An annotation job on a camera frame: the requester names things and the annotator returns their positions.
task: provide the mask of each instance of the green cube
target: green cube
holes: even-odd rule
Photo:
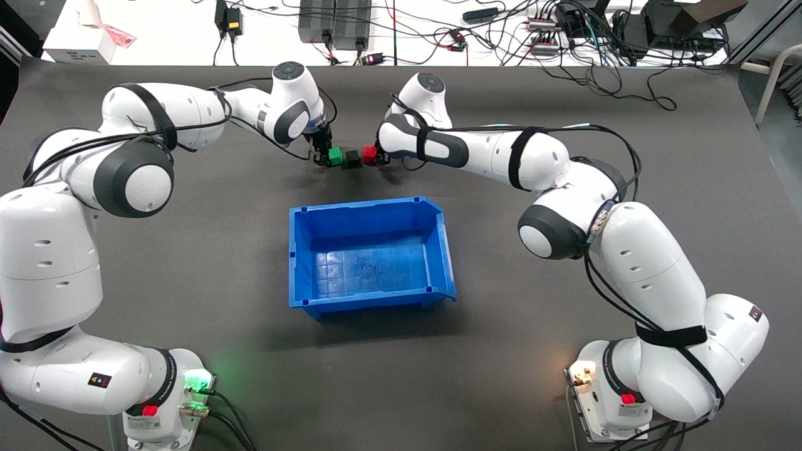
[[[342,164],[342,151],[339,147],[329,149],[329,161],[332,166],[339,166]]]

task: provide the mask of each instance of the small square sticker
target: small square sticker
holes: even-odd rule
[[[93,372],[92,376],[89,377],[89,382],[87,385],[91,385],[92,387],[108,388],[109,382],[111,382],[111,376]]]
[[[760,321],[760,318],[763,317],[763,312],[757,307],[752,307],[752,309],[749,311],[749,316],[751,316],[751,318],[754,319],[756,323],[758,323]]]

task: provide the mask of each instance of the white table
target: white table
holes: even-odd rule
[[[73,1],[65,2],[56,27],[79,26]],[[197,4],[190,0],[95,0],[95,3],[104,23],[137,37],[136,42],[128,49],[116,48],[111,64],[172,66],[211,66],[213,64],[213,54],[220,41],[219,33],[213,23],[215,12],[213,0],[205,0]],[[282,0],[244,0],[243,3],[251,8],[277,6],[277,9],[270,11],[272,14],[265,14],[241,8],[244,34],[239,36],[236,41],[237,62],[240,65],[275,66],[288,60],[298,61],[309,66],[329,64],[313,44],[302,43],[298,37],[298,17],[292,14],[298,13],[297,5],[300,4],[300,0],[284,0],[284,3]],[[516,4],[516,0],[505,1],[505,3],[512,8]],[[530,8],[529,13],[534,14],[538,5],[544,4],[545,0],[538,2]],[[646,0],[613,0],[608,7],[608,18],[616,10],[628,10],[630,4],[633,14],[637,14],[646,4]],[[371,24],[370,44],[365,54],[383,52],[385,55],[392,56],[394,53],[393,0],[374,0],[373,6],[371,21],[374,24]],[[455,26],[467,26],[461,21],[462,13],[484,7],[473,0],[459,4],[451,4],[443,0],[401,0],[396,2],[396,6],[398,8],[395,15],[397,56],[412,62],[423,62],[431,55],[434,46],[423,38],[405,35],[404,32],[410,32],[405,26],[414,28],[422,34],[430,34],[445,25],[413,18],[405,13]],[[522,25],[525,19],[526,13],[520,13],[508,20],[506,31],[512,33],[514,38],[501,33],[504,29],[502,22],[491,24],[493,42],[497,42],[501,36],[502,48],[509,47],[510,51],[515,51],[519,47],[519,42],[529,35],[525,26]],[[476,31],[484,35],[487,29],[484,26]],[[562,46],[567,46],[568,40],[564,33],[560,32],[559,40]],[[448,44],[449,38],[447,37],[443,42]],[[325,50],[322,44],[316,44],[316,46],[318,49]],[[231,50],[229,39],[226,38],[218,53],[217,65],[234,65]],[[578,47],[576,53],[579,59],[574,58],[571,54],[566,54],[561,59],[540,57],[538,60],[522,60],[513,57],[506,65],[589,66],[591,60],[596,65],[602,65],[598,52],[591,45]],[[522,47],[517,54],[526,55],[525,47]],[[638,66],[666,66],[669,61],[660,57],[670,58],[671,55],[672,52],[668,50],[652,50],[644,59],[638,61]],[[341,61],[353,61],[356,52],[335,50],[334,56]],[[685,56],[687,59],[684,60],[684,63],[691,63],[692,54],[688,52]],[[674,57],[677,58],[674,64],[678,64],[682,52],[674,52]],[[49,59],[50,57],[44,55],[43,58]],[[705,64],[718,64],[725,59],[725,51],[722,49],[716,55],[706,59]],[[390,66],[392,64],[392,61],[388,61],[383,65]],[[608,58],[604,64],[609,66],[619,63]],[[398,65],[407,65],[407,63],[398,62]],[[500,61],[493,51],[482,47],[473,37],[468,37],[468,49],[465,52],[440,48],[426,62],[426,65],[499,66]]]

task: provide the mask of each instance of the gray metal box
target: gray metal box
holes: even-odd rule
[[[371,0],[338,0],[334,16],[334,48],[357,50],[357,42],[367,49],[371,36]]]
[[[298,37],[304,43],[324,43],[334,33],[334,0],[301,0]]]

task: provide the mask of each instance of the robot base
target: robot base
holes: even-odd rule
[[[185,404],[207,405],[208,396],[192,393],[187,387],[193,384],[193,379],[200,378],[204,380],[205,388],[211,388],[214,377],[206,371],[200,357],[194,352],[171,349],[170,354],[176,360],[176,385],[166,402],[159,407],[158,416],[129,416],[123,413],[129,451],[189,451],[195,443],[201,419],[180,415],[179,407]],[[175,416],[172,419],[165,418],[168,412],[174,412]],[[172,431],[160,433],[159,427],[168,425],[175,427]]]
[[[576,379],[581,385],[572,387],[574,404],[589,442],[611,442],[629,440],[635,434],[649,428],[652,409],[649,404],[621,405],[620,397],[613,391],[602,371],[602,355],[607,341],[594,341],[579,352],[577,360],[565,369],[570,384]],[[647,440],[643,434],[635,440]]]

